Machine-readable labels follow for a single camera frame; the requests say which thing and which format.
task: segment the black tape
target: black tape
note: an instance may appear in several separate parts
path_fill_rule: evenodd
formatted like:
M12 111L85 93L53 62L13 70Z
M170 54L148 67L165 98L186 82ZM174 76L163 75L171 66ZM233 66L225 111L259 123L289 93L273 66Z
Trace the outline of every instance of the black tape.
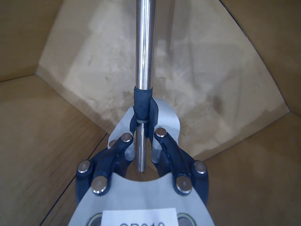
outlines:
M134 112L137 120L149 120L152 95L153 88L148 90L134 88Z

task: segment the metal pin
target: metal pin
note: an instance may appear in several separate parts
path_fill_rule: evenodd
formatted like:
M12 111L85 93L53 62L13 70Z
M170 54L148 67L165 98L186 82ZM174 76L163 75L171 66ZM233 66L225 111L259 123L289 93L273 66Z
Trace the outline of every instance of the metal pin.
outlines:
M108 186L108 179L105 176L97 176L92 180L91 190L95 194L100 194L104 192Z
M89 170L89 167L90 167L90 162L88 160L84 160L80 162L79 165L77 166L77 171L79 173L85 173Z
M109 147L112 147L114 145L114 143L116 142L116 140L112 140L109 142Z
M190 178L188 178L184 175L177 177L175 183L176 183L177 189L183 194L188 194L192 190L192 183L191 183Z
M207 171L206 165L205 165L202 161L199 161L199 160L197 160L197 161L194 163L194 167L195 167L195 170L196 170L199 174L204 174L204 173Z
M121 140L123 142L129 142L130 140L132 139L132 135L130 133L124 133L122 136L121 136Z
M155 133L156 133L157 136L159 136L161 138L163 138L164 136L167 135L167 131L162 127L157 128Z

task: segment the metal rod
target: metal rod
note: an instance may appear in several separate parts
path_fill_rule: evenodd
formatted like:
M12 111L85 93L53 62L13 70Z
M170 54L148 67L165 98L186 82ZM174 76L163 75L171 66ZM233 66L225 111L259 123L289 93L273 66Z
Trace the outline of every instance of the metal rod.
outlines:
M136 0L136 87L151 89L157 0ZM137 169L146 168L145 124L136 129Z

